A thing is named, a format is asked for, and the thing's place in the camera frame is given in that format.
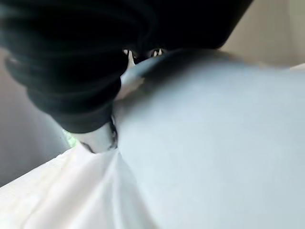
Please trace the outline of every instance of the black cloth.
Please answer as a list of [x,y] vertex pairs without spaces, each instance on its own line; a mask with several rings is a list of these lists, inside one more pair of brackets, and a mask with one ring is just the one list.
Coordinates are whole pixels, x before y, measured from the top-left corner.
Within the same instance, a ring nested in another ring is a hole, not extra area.
[[252,0],[0,0],[7,68],[73,133],[106,123],[126,70],[122,49],[221,47]]

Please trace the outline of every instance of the dark sleeve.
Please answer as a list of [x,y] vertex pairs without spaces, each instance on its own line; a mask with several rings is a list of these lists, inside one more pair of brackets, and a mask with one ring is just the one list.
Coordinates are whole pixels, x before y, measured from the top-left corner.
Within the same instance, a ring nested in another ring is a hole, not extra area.
[[0,0],[9,72],[39,109],[73,133],[108,122],[128,64],[122,48],[136,40],[137,20],[105,2]]

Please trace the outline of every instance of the black fabric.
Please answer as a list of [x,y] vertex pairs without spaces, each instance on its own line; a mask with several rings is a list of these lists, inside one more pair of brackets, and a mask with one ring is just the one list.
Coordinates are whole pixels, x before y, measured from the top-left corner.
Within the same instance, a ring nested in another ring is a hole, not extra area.
[[73,133],[107,122],[122,49],[217,49],[251,0],[0,0],[0,44],[30,99]]

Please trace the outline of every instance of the beige wall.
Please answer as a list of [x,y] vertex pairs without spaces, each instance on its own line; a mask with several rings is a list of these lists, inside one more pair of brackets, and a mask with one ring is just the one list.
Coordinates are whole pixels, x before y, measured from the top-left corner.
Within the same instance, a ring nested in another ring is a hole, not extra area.
[[[293,1],[302,2],[305,6],[304,0]],[[254,0],[222,49],[266,64],[290,66],[300,63],[288,3],[289,0]],[[305,9],[295,8],[299,12]],[[295,17],[296,27],[301,26],[301,18],[305,22],[304,17]],[[298,45],[305,46],[301,36],[298,38]]]
[[288,13],[299,63],[305,63],[305,0],[289,0]]

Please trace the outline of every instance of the white fabric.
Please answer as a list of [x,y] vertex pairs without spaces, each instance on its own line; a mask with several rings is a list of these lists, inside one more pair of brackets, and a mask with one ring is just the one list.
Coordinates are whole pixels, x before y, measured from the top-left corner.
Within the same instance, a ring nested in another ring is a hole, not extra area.
[[155,227],[119,152],[79,145],[0,189],[0,228]]
[[78,146],[4,186],[0,228],[305,228],[305,78],[287,73],[205,58],[141,81],[115,107],[122,156]]

